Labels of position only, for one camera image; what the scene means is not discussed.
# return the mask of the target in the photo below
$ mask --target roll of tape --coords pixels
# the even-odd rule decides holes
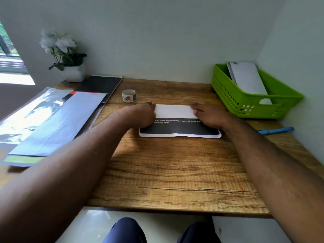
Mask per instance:
[[[136,101],[136,91],[133,89],[123,90],[121,94],[123,95],[123,102],[131,103]]]

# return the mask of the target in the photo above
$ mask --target hand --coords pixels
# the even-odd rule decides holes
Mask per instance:
[[[153,124],[155,120],[155,104],[146,102],[132,106],[125,106],[121,111],[131,128],[145,128]]]
[[[193,114],[197,116],[204,125],[215,129],[225,129],[227,126],[231,126],[230,122],[239,119],[234,114],[221,109],[217,105],[193,102],[190,106],[194,110]]]

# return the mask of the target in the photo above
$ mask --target white flower pot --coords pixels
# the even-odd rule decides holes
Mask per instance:
[[[82,82],[86,78],[86,67],[84,64],[80,66],[66,66],[61,73],[68,82]]]

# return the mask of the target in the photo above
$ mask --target blue pants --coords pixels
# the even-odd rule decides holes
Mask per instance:
[[[214,227],[204,222],[191,224],[177,243],[220,243]],[[103,243],[147,243],[143,230],[138,223],[130,218],[124,217],[118,220],[111,228]]]

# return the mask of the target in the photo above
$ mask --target window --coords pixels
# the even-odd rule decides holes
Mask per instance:
[[[28,73],[16,48],[0,22],[0,72]]]

